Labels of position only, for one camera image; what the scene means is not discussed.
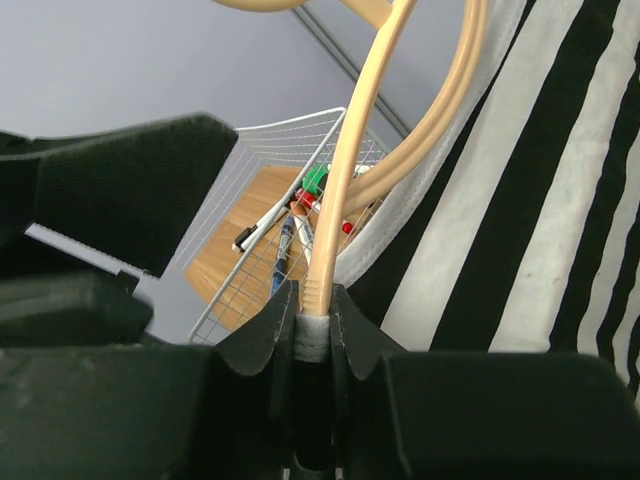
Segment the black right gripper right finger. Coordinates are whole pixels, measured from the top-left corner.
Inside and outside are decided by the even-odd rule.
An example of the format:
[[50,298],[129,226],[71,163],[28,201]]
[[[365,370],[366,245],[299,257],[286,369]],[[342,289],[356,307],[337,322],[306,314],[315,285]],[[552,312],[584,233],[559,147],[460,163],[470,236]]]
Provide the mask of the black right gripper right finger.
[[336,286],[330,337],[348,479],[635,479],[639,415],[578,354],[410,352]]

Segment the black white striped tank top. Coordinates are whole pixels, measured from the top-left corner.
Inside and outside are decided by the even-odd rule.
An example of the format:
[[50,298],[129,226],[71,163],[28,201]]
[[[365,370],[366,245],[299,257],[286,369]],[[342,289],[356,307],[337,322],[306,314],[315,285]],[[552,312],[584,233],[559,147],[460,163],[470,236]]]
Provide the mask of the black white striped tank top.
[[498,1],[438,143],[325,268],[414,351],[574,353],[639,392],[639,5]]

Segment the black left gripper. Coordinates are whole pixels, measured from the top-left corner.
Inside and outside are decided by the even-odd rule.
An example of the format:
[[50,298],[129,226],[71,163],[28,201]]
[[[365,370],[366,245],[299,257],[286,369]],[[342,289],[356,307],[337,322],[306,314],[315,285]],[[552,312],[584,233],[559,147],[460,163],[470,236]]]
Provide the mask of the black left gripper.
[[136,344],[153,316],[130,274],[27,235],[40,225],[160,277],[238,139],[196,113],[67,138],[1,136],[1,341]]

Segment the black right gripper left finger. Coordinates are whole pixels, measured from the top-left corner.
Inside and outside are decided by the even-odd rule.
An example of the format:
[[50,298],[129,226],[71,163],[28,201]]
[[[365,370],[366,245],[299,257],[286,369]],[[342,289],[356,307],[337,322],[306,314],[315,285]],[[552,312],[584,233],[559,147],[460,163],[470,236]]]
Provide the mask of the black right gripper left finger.
[[294,291],[215,346],[142,341],[101,279],[1,286],[5,479],[278,479]]

